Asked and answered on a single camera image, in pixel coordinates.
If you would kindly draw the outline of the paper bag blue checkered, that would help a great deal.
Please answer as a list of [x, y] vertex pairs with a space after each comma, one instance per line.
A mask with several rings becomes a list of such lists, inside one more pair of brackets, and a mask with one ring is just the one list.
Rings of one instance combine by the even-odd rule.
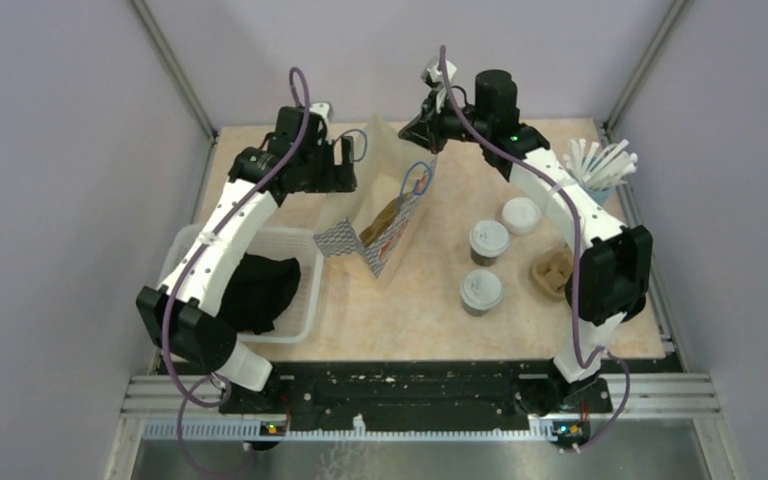
[[[366, 156], [354, 165], [358, 182], [352, 193], [325, 196], [313, 240], [326, 262], [378, 288], [387, 287], [430, 208], [437, 155], [398, 138], [378, 114], [363, 128]], [[393, 224], [369, 248], [359, 234], [394, 198], [402, 196]]]

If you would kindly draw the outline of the white cup lid stack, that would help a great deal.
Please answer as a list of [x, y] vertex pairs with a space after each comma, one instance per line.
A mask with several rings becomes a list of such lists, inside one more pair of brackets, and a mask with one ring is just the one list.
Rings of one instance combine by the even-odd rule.
[[501, 210], [501, 223], [512, 235], [523, 236], [533, 232], [542, 217], [540, 207], [527, 197], [507, 201]]

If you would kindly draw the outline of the dark coffee cup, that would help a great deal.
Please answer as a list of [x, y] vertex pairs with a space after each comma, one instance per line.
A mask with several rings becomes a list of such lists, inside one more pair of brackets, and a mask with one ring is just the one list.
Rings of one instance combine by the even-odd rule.
[[461, 305], [463, 310], [474, 317], [482, 317], [487, 315], [493, 309], [495, 309], [501, 303], [501, 297], [496, 297], [491, 300], [485, 299], [473, 299], [465, 296], [461, 297]]
[[470, 246], [470, 257], [472, 261], [479, 266], [489, 267], [497, 262], [499, 257], [507, 250], [507, 246], [503, 245], [499, 248], [487, 249], [478, 247], [475, 245]]

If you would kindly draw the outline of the brown pulp carrier top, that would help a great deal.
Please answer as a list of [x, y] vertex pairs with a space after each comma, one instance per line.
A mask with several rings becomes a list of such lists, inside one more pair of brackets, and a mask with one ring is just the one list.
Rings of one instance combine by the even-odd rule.
[[402, 200], [402, 196], [391, 200], [359, 234], [359, 239], [364, 248], [371, 247], [393, 224], [400, 212]]

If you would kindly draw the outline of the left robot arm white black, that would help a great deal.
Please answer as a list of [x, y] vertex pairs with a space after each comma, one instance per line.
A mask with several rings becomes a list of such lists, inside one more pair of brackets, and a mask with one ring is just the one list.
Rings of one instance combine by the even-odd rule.
[[136, 298], [153, 343], [243, 387], [257, 413], [279, 404], [272, 364], [219, 319], [228, 284], [256, 233], [290, 194], [349, 193], [357, 180], [352, 141], [332, 134], [333, 107], [285, 106], [265, 145], [233, 160], [220, 199], [183, 259], [157, 286]]

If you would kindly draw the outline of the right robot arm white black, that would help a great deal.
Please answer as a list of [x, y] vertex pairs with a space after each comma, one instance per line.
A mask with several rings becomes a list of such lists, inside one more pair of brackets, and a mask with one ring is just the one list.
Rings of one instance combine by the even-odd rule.
[[564, 287], [571, 334], [552, 360], [549, 404], [572, 412], [587, 397], [616, 328], [639, 314], [649, 290], [653, 238], [606, 212], [562, 167], [548, 139], [520, 119], [518, 87], [505, 70], [475, 77], [471, 102], [458, 105], [455, 68], [433, 63], [422, 73], [430, 93], [399, 136], [432, 153], [457, 140], [480, 146], [485, 162], [539, 205], [571, 248]]

